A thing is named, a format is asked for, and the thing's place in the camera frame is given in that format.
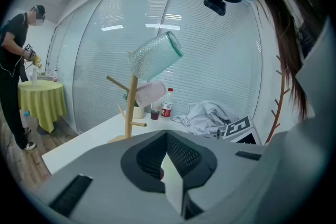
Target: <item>glove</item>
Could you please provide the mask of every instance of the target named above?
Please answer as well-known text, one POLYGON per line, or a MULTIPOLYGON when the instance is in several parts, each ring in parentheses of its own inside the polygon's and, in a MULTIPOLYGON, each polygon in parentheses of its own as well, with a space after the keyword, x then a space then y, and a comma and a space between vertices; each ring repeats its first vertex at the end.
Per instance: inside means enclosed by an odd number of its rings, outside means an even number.
POLYGON ((36 56, 36 52, 33 50, 24 50, 23 58, 26 59, 28 62, 33 61, 34 57, 36 56))

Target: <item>black pants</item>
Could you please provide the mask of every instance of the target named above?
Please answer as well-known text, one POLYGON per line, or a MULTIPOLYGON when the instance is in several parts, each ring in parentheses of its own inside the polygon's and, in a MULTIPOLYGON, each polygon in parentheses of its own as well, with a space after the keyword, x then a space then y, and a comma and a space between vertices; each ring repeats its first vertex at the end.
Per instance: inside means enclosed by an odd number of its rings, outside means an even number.
POLYGON ((18 103, 18 82, 19 66, 16 67, 13 77, 0 68, 0 101, 7 124, 14 134, 16 144, 25 148, 28 141, 22 127, 19 103, 18 103))

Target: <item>black shirt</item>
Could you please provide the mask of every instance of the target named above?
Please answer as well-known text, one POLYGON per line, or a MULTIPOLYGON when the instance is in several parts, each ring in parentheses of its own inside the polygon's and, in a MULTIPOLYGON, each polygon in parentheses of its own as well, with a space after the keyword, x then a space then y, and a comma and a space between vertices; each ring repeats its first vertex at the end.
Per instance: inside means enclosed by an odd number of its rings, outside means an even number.
MULTIPOLYGON (((14 42, 21 48, 26 42, 28 32, 27 13, 18 14, 0 30, 0 42, 4 41, 6 33, 14 35, 14 42)), ((0 50, 0 68, 7 70, 11 76, 14 74, 17 63, 21 60, 20 55, 13 54, 1 47, 0 50)))

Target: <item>gray machine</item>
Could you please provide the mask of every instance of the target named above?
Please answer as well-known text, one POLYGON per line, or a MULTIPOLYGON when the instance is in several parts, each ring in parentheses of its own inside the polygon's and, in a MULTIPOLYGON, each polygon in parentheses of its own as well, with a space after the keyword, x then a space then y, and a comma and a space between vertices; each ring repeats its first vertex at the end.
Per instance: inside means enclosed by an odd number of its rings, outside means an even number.
POLYGON ((162 130, 96 147, 30 196, 59 223, 274 223, 309 197, 335 143, 336 48, 330 21, 297 79, 315 117, 268 146, 162 130), (160 182, 168 153, 183 179, 179 214, 160 182))

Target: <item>sneaker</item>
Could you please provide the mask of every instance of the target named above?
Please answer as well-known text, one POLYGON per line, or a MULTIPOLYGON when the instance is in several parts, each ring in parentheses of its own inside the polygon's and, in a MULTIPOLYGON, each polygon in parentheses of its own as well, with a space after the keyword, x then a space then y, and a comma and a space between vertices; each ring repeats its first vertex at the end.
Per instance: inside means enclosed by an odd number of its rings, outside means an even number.
POLYGON ((26 127, 25 129, 25 135, 29 134, 32 131, 32 128, 26 127))
POLYGON ((24 150, 31 151, 36 147, 36 144, 34 142, 28 142, 24 150))

